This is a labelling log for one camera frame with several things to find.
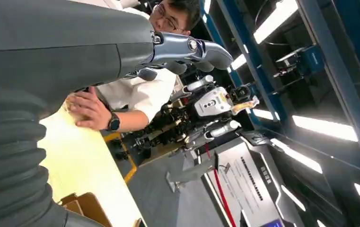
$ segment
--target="wooden table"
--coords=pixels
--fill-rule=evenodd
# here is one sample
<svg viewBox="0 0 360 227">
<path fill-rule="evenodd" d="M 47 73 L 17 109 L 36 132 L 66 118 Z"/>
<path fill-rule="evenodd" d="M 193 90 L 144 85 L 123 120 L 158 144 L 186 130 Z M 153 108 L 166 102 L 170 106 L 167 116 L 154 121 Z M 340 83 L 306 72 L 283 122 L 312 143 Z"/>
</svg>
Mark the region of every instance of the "wooden table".
<svg viewBox="0 0 360 227">
<path fill-rule="evenodd" d="M 41 124 L 47 127 L 38 143 L 47 154 L 41 165 L 49 169 L 53 199 L 92 192 L 114 227 L 133 227 L 142 215 L 102 135 L 75 126 L 63 108 Z"/>
</svg>

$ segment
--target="white shirt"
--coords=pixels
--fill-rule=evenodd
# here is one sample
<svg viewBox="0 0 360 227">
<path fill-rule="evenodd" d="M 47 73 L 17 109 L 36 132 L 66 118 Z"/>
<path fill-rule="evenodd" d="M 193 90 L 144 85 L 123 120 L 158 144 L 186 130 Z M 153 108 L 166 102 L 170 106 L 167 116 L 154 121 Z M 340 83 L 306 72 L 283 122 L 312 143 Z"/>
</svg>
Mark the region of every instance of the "white shirt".
<svg viewBox="0 0 360 227">
<path fill-rule="evenodd" d="M 148 14 L 133 8 L 123 11 L 149 18 Z M 97 88 L 112 109 L 121 109 L 128 105 L 130 110 L 144 112 L 151 122 L 162 105 L 169 100 L 176 83 L 176 74 L 171 71 L 161 69 L 156 72 L 158 75 L 153 81 L 141 78 L 119 79 Z"/>
</svg>

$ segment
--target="black hair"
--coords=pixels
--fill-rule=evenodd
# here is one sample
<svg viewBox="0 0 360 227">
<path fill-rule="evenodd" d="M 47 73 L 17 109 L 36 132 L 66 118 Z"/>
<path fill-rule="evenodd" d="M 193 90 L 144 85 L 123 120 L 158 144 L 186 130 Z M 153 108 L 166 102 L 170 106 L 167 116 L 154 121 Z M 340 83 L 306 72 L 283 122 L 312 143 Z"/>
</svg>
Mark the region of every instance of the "black hair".
<svg viewBox="0 0 360 227">
<path fill-rule="evenodd" d="M 186 29 L 193 29 L 200 19 L 199 0 L 169 0 L 169 6 L 188 14 Z"/>
</svg>

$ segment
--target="black smartwatch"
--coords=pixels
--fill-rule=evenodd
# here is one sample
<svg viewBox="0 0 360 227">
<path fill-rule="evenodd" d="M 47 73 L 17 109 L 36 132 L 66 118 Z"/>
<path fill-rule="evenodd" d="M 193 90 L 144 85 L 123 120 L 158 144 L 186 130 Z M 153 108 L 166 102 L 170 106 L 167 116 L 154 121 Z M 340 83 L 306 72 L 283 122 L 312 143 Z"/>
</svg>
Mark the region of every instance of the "black smartwatch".
<svg viewBox="0 0 360 227">
<path fill-rule="evenodd" d="M 107 125 L 107 130 L 109 131 L 117 131 L 120 127 L 120 119 L 115 113 L 112 113 L 112 118 Z"/>
</svg>

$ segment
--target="man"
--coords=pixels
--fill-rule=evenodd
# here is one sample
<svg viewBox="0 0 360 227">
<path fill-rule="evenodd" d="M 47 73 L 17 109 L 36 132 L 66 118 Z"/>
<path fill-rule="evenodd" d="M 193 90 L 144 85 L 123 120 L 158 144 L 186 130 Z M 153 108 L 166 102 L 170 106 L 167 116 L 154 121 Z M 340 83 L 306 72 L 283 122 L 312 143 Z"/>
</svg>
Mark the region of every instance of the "man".
<svg viewBox="0 0 360 227">
<path fill-rule="evenodd" d="M 149 21 L 155 31 L 190 35 L 190 30 L 199 21 L 199 13 L 199 0 L 163 0 L 153 9 Z M 77 121 L 76 125 L 119 132 L 145 128 L 169 100 L 176 81 L 176 75 L 166 69 L 157 70 L 157 73 L 153 81 L 120 79 L 69 96 L 67 101 L 71 103 L 70 111 L 86 117 L 85 120 Z M 126 105 L 128 111 L 117 111 Z"/>
</svg>

